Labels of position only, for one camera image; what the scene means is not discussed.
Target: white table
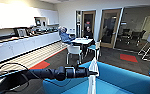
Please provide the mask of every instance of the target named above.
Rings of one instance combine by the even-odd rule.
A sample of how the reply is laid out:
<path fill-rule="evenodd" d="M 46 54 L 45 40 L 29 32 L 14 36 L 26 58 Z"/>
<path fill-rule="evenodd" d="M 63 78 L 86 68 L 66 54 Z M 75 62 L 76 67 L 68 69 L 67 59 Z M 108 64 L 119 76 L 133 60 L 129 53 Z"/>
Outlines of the white table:
<path fill-rule="evenodd" d="M 81 44 L 89 44 L 93 39 L 86 39 L 86 38 L 76 38 L 71 42 L 81 43 Z"/>

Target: wall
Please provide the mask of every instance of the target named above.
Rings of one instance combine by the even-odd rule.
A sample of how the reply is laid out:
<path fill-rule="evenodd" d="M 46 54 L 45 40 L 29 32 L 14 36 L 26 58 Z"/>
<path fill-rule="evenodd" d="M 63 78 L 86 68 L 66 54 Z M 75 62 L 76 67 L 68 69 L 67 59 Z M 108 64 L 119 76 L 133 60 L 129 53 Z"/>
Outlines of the wall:
<path fill-rule="evenodd" d="M 56 4 L 59 24 L 69 28 L 76 27 L 76 10 L 96 10 L 94 39 L 98 39 L 103 9 L 123 8 L 125 6 L 149 5 L 150 0 L 79 0 Z"/>
<path fill-rule="evenodd" d="M 24 4 L 28 7 L 40 8 L 40 9 L 46 9 L 46 10 L 55 10 L 56 9 L 54 7 L 54 4 L 39 1 L 39 0 L 0 0 L 0 3 L 15 4 L 15 5 L 20 5 L 20 4 L 23 5 Z M 9 35 L 11 32 L 13 32 L 13 29 L 10 29 L 10 28 L 0 29 L 0 36 Z"/>

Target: glass wall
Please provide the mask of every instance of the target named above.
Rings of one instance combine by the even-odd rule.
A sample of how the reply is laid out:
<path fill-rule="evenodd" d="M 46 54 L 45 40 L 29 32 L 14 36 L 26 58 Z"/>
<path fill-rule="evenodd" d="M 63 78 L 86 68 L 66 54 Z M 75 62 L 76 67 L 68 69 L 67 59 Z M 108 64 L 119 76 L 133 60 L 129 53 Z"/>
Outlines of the glass wall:
<path fill-rule="evenodd" d="M 138 52 L 149 34 L 150 6 L 124 8 L 115 48 Z"/>

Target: red object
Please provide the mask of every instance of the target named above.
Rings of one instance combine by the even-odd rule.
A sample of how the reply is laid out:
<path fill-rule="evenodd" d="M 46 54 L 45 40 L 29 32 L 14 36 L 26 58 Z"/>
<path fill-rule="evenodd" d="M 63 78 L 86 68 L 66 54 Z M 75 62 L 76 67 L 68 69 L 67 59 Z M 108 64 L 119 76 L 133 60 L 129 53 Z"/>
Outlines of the red object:
<path fill-rule="evenodd" d="M 33 67 L 31 67 L 30 69 L 44 69 L 47 66 L 49 66 L 50 64 L 45 62 L 45 61 L 41 61 L 40 63 L 34 65 Z"/>
<path fill-rule="evenodd" d="M 87 24 L 90 24 L 90 22 L 87 22 Z"/>
<path fill-rule="evenodd" d="M 132 56 L 132 55 L 120 54 L 120 59 L 126 60 L 126 61 L 131 61 L 131 62 L 137 62 L 136 57 Z"/>

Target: white chair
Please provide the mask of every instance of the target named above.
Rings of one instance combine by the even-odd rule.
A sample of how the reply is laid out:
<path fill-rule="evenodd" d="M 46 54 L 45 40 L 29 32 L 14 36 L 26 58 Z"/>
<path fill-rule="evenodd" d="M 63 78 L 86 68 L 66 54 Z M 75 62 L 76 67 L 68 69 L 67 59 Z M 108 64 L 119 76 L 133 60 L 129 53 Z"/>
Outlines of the white chair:
<path fill-rule="evenodd" d="M 83 53 L 82 50 L 80 50 L 80 46 L 73 46 L 73 45 L 68 45 L 67 46 L 67 64 L 69 63 L 69 54 L 78 54 L 79 55 L 79 62 L 81 64 L 81 59 L 83 59 Z"/>
<path fill-rule="evenodd" d="M 95 45 L 91 45 L 91 46 L 87 47 L 85 57 L 87 56 L 88 50 L 94 50 L 95 51 L 95 57 L 96 57 L 96 59 L 98 59 L 98 56 L 99 55 L 101 56 L 100 44 L 101 44 L 101 40 L 99 42 L 96 42 Z"/>
<path fill-rule="evenodd" d="M 145 58 L 145 56 L 147 56 L 147 53 L 150 50 L 150 46 L 149 46 L 149 48 L 146 51 L 144 50 L 144 48 L 147 46 L 148 43 L 150 43 L 150 35 L 147 38 L 146 44 L 143 46 L 143 48 L 138 53 L 138 55 L 143 55 L 143 57 L 142 57 L 143 60 L 147 60 L 147 59 L 144 59 L 144 58 Z"/>

